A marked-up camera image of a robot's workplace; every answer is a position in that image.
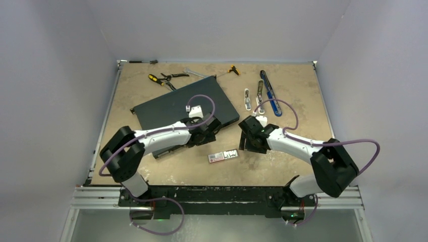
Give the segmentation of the white stapler part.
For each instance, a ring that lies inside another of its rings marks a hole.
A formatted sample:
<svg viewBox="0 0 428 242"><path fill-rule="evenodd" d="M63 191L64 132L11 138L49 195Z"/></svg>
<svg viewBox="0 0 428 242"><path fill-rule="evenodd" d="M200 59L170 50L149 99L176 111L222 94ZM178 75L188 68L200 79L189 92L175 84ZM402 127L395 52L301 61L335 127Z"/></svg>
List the white stapler part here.
<svg viewBox="0 0 428 242"><path fill-rule="evenodd" d="M245 104L245 108L247 111L251 110L251 100L249 97L249 89L245 88L244 89L244 104Z"/></svg>

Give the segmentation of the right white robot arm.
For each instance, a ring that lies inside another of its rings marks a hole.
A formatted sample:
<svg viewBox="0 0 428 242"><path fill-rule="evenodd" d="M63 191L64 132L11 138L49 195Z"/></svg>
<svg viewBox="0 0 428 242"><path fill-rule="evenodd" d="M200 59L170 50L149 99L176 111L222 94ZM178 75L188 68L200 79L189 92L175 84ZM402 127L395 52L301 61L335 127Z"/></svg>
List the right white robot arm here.
<svg viewBox="0 0 428 242"><path fill-rule="evenodd" d="M359 168L349 153L334 138L328 141L307 139L284 132L277 125L263 125L254 116L248 116L238 126L241 150L261 154L268 150L279 151L311 165L312 174L297 175L284 186L283 198L289 205L296 205L303 197L316 193L337 198L359 175Z"/></svg>

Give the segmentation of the blue stapler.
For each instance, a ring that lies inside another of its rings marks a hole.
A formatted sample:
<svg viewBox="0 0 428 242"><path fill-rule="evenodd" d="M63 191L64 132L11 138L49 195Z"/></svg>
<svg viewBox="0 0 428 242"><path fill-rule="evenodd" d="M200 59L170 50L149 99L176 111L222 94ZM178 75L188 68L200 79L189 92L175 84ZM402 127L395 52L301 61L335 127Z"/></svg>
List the blue stapler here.
<svg viewBox="0 0 428 242"><path fill-rule="evenodd" d="M273 91L272 85L268 79L268 76L267 76L265 70L260 71L260 77L263 80L264 85L266 87L266 93L267 93L268 99L270 101L270 104L271 104L271 107L274 111L275 116L278 116L278 117L282 116L281 107L280 107L279 103L276 101L275 93Z"/></svg>

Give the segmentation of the red white staple box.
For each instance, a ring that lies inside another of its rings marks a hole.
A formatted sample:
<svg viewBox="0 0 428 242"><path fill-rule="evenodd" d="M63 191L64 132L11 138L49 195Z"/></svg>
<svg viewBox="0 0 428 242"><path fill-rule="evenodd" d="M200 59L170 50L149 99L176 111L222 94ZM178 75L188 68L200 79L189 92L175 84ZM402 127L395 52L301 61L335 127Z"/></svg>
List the red white staple box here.
<svg viewBox="0 0 428 242"><path fill-rule="evenodd" d="M224 160L225 160L225 157L223 152L218 152L218 153L208 155L209 163L216 163Z"/></svg>

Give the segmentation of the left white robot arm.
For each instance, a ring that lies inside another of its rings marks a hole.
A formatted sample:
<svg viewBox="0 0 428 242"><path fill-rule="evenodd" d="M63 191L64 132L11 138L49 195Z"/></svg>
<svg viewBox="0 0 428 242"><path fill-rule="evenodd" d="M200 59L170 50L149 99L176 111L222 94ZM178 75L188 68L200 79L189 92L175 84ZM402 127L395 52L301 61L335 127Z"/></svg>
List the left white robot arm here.
<svg viewBox="0 0 428 242"><path fill-rule="evenodd" d="M150 201L149 185L138 173L145 155L173 146L200 146L215 141L222 123L211 113L202 118L183 118L169 126L133 131L121 127L101 149L101 171L107 169L115 182L121 183L137 206Z"/></svg>

